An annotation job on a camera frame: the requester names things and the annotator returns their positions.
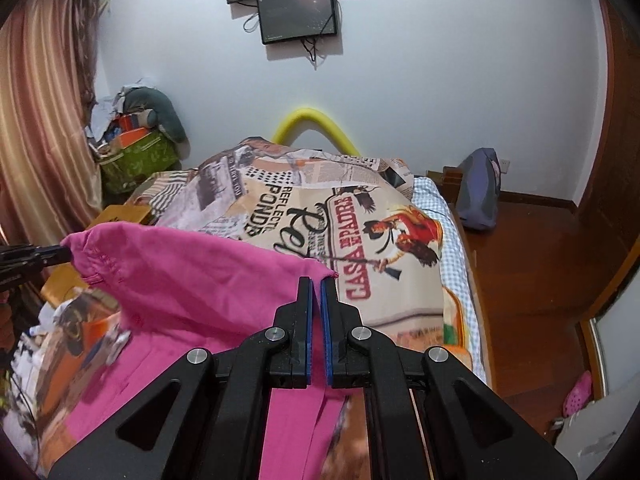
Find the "pink pants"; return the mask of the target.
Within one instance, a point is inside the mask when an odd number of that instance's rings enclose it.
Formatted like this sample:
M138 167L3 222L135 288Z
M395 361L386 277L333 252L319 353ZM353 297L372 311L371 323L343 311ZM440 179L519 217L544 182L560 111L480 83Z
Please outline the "pink pants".
M308 276L316 299L334 273L314 259L282 255L219 236L146 226L126 229L91 286L118 301L130 341L91 379L66 427L78 445L186 352L218 353L271 326ZM323 371L320 321L314 320L311 384L271 395L259 479L320 479L342 409Z

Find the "striped brown curtain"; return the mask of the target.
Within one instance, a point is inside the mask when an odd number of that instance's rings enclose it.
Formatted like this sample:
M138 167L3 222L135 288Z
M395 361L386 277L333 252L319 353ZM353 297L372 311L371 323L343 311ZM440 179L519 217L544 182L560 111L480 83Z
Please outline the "striped brown curtain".
M53 245L102 208L85 128L100 0L20 0L1 27L1 229Z

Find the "green patterned storage box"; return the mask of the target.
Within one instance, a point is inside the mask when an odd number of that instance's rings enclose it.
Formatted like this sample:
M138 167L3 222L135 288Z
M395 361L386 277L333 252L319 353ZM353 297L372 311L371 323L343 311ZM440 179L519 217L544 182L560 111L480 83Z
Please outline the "green patterned storage box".
M107 192L119 195L133 191L140 183L178 162L175 144L163 133L152 131L99 162Z

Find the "checkered bed sheet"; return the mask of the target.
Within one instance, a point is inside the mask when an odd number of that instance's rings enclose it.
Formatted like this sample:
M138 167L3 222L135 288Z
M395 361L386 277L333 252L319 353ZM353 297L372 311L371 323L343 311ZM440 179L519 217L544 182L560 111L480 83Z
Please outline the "checkered bed sheet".
M433 180L428 177L415 177L412 203L432 219L442 225L444 240L442 241L442 260L440 260L440 278L442 284L450 289L458 298L462 312L462 346L470 352L473 373L486 385L489 380L483 360L480 321L476 314L472 293L471 271L466 256L462 236L454 221L446 200L439 193Z

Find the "pink croc shoe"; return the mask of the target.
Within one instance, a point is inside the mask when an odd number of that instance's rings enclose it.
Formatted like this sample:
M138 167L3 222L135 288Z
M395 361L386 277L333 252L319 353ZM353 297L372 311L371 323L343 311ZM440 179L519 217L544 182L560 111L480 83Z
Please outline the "pink croc shoe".
M592 396L592 375L585 370L567 393L562 405L562 415L567 418L582 410Z

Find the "white plastic object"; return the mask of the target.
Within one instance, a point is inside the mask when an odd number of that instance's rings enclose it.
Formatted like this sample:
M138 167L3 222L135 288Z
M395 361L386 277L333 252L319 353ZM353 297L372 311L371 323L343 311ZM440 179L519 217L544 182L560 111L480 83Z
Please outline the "white plastic object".
M587 479L602 463L623 432L630 416L626 386L593 401L563 419L555 448L570 462L578 479Z

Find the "orange box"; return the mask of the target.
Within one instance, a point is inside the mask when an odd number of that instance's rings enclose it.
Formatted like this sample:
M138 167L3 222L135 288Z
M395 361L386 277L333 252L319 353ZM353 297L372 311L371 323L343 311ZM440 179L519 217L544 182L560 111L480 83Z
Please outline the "orange box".
M150 132L150 129L135 114L120 116L110 145L114 150L128 148Z

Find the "newspaper print bed blanket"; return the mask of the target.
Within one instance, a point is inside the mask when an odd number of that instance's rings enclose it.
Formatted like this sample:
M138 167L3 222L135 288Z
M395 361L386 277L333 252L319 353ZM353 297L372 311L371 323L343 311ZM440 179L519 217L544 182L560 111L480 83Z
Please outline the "newspaper print bed blanket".
M414 178L398 159L249 138L194 170L152 177L134 201L151 207L146 226L317 260L364 324L412 350L444 344L473 370L462 346L460 301L440 278L442 225L413 205ZM68 415L130 341L120 310L116 299L90 287L57 307L47 302L18 343L1 429L40 476L76 444Z

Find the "dark blue backpack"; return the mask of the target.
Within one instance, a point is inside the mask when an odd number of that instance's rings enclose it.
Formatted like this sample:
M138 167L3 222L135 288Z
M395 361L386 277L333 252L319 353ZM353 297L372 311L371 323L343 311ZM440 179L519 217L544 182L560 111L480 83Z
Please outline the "dark blue backpack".
M493 148L478 148L460 164L462 172L456 211L462 226L475 231L495 229L501 191L501 168Z

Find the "brown wooden door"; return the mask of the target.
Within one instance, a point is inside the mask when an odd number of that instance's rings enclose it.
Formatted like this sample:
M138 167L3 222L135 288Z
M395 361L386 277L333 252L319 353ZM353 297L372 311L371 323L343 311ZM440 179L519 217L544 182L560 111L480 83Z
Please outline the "brown wooden door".
M639 38L611 0L599 0L606 47L606 93L596 158L578 218L597 228L593 278L583 320L601 315L639 266Z

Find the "yellow curved headboard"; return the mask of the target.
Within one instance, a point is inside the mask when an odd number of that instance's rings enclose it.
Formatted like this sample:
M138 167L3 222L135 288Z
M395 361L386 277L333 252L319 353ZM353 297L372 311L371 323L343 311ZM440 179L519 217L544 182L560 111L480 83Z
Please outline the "yellow curved headboard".
M300 124L314 125L342 155L360 156L355 144L346 136L346 133L328 115L311 107L299 107L285 116L280 122L271 142L274 144L290 146L298 137L297 128Z

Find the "small black wall monitor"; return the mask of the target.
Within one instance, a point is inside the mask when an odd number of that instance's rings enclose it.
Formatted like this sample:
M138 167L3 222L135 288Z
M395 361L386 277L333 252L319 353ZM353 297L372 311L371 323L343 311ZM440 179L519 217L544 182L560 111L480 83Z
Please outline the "small black wall monitor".
M335 36L336 0L257 0L263 44Z

